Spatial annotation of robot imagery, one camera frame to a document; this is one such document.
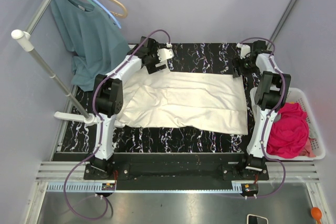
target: red towel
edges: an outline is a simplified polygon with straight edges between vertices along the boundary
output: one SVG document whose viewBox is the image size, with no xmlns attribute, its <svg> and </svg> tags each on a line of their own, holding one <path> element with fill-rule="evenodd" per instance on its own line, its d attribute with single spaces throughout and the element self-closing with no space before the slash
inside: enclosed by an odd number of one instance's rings
<svg viewBox="0 0 336 224">
<path fill-rule="evenodd" d="M 274 123 L 267 143 L 267 153 L 283 158 L 300 155 L 309 136 L 307 113 L 299 103 L 286 103 L 279 114 L 281 119 Z"/>
</svg>

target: orange object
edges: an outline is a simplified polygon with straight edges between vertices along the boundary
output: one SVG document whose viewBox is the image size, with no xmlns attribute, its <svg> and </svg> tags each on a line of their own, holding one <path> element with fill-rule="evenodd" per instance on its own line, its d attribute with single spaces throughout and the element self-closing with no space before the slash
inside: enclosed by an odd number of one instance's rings
<svg viewBox="0 0 336 224">
<path fill-rule="evenodd" d="M 314 218 L 314 220 L 316 220 L 318 224 L 322 224 L 321 223 L 322 212 L 321 212 L 320 208 L 313 207 L 310 212 L 311 212 L 311 215 Z"/>
</svg>

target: black marble table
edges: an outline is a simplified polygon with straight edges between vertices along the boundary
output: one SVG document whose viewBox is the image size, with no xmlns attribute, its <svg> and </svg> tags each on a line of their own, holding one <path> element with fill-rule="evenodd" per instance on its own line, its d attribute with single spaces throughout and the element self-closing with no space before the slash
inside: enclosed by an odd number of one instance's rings
<svg viewBox="0 0 336 224">
<path fill-rule="evenodd" d="M 173 44 L 174 58 L 169 61 L 171 71 L 232 74 L 232 58 L 238 55 L 235 43 Z M 138 153 L 195 153 L 244 152 L 251 139 L 254 119 L 250 107 L 250 90 L 259 83 L 259 73 L 243 76 L 248 110 L 248 135 L 222 134 L 193 127 L 171 128 L 116 128 L 113 142 L 116 152 Z M 78 88 L 76 98 L 92 112 L 92 92 Z M 72 113 L 79 113 L 72 108 Z M 62 152 L 92 152 L 96 140 L 94 126 L 69 122 Z"/>
</svg>

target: white wall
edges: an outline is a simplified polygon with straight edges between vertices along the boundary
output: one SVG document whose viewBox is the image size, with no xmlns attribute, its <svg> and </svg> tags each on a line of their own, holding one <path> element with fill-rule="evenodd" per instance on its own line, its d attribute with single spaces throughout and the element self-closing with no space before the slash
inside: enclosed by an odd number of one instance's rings
<svg viewBox="0 0 336 224">
<path fill-rule="evenodd" d="M 11 38 L 25 29 L 41 0 L 0 0 L 0 219 L 20 222 L 41 161 L 49 158 L 65 96 Z M 66 52 L 51 12 L 36 27 L 33 44 L 66 84 L 71 80 L 71 57 Z"/>
<path fill-rule="evenodd" d="M 277 63 L 309 99 L 327 149 L 316 162 L 330 210 L 336 210 L 336 1 L 299 0 L 276 39 Z"/>
<path fill-rule="evenodd" d="M 129 10 L 122 33 L 139 42 L 151 31 L 166 29 L 173 42 L 237 42 L 270 37 L 289 0 L 119 0 Z M 108 1 L 110 10 L 118 10 Z M 165 41 L 164 35 L 157 39 Z"/>
</svg>

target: white laundry basket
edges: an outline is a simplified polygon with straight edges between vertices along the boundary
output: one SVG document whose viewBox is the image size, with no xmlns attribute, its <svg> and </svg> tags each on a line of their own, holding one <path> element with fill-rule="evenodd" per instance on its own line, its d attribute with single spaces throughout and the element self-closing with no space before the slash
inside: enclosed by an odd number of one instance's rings
<svg viewBox="0 0 336 224">
<path fill-rule="evenodd" d="M 257 88 L 252 88 L 250 91 L 252 107 L 255 105 L 253 97 L 256 91 L 257 91 Z M 311 161 L 314 159 L 324 158 L 326 154 L 325 153 L 326 150 L 324 149 L 321 134 L 317 128 L 315 118 L 311 112 L 311 109 L 309 107 L 308 100 L 305 94 L 300 89 L 289 88 L 286 102 L 298 102 L 300 103 L 302 109 L 306 111 L 307 123 L 309 126 L 309 136 L 311 136 L 312 138 L 315 138 L 310 143 L 311 143 L 311 148 L 314 154 L 316 155 L 316 157 L 297 156 L 295 158 L 283 158 L 283 157 L 274 156 L 274 155 L 267 155 L 267 156 L 270 158 L 277 158 L 280 160 L 288 160 L 288 161 Z"/>
</svg>

